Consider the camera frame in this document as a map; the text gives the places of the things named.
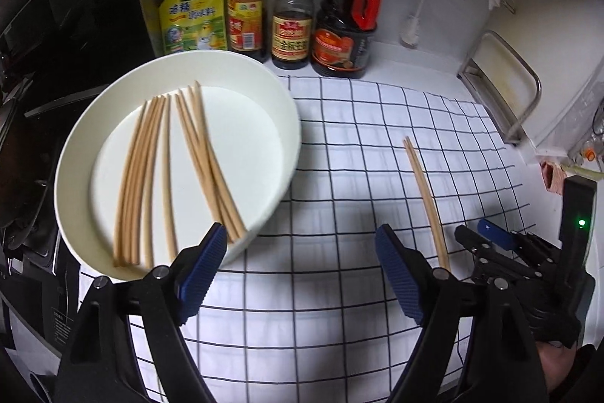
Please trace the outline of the right hand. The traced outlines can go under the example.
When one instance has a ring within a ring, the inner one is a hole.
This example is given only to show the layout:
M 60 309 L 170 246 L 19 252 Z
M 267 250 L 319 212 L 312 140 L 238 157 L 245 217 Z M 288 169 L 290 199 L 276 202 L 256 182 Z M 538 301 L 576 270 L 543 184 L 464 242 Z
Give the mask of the right hand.
M 536 343 L 550 402 L 604 402 L 603 342 L 578 348 Z

